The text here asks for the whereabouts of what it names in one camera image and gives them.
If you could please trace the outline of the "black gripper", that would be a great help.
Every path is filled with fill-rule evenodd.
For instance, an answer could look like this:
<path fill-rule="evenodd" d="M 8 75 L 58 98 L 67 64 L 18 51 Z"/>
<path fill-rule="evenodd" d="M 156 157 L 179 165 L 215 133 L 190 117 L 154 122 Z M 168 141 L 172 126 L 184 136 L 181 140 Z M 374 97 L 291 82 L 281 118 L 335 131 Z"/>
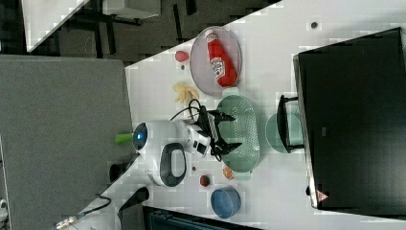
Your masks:
<path fill-rule="evenodd" d="M 241 146 L 241 143 L 227 143 L 220 138 L 218 125 L 222 122 L 232 122 L 236 118 L 219 110 L 208 110 L 204 105 L 199 106 L 198 122 L 203 131 L 211 137 L 211 155 L 220 162 L 221 155 L 229 154 L 231 151 Z"/>

